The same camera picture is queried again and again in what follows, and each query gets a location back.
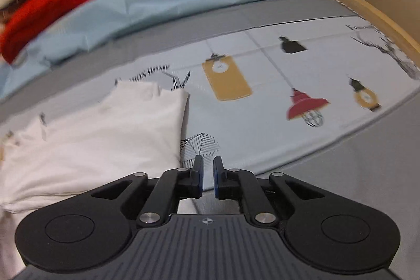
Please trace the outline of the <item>wooden bed side rail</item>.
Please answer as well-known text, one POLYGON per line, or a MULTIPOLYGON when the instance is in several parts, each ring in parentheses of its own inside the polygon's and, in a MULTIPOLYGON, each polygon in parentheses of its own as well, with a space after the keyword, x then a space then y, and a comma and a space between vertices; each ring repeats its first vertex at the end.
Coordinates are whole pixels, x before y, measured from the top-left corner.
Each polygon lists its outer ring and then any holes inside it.
POLYGON ((415 41, 400 25, 394 22, 388 15, 382 13, 371 3, 365 0, 337 0, 348 6, 352 11, 364 17, 375 25, 416 64, 419 66, 420 54, 419 43, 415 41))

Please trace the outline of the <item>light blue sheet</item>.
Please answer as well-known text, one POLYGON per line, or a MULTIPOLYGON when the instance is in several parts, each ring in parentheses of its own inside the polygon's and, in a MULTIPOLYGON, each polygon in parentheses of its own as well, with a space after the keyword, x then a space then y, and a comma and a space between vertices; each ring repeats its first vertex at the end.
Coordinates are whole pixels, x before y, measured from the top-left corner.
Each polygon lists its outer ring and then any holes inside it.
POLYGON ((1 66, 1 98, 69 57, 110 40, 220 8, 264 0, 92 0, 47 25, 19 51, 22 62, 1 66))

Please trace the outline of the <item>patterned light blue bed runner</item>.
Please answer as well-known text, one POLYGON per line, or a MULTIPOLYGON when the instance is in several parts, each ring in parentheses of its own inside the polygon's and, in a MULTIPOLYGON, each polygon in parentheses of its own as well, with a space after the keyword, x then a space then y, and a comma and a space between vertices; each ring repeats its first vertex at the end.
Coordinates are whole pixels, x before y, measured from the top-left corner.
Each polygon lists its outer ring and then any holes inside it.
POLYGON ((298 20, 219 35, 111 67, 10 116, 1 131, 47 125, 120 84, 188 95, 180 159, 221 156, 265 172, 362 128, 419 90, 419 68, 358 16, 298 20))

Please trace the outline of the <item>white t-shirt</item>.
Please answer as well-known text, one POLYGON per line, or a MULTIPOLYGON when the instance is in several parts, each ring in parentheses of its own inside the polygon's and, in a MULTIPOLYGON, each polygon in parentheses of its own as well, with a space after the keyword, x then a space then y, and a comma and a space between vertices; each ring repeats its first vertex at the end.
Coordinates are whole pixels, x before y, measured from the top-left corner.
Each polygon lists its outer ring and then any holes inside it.
POLYGON ((133 173, 176 168, 188 93, 118 82, 103 100, 55 121, 34 118, 1 143, 1 278, 23 269, 14 244, 28 214, 133 173))

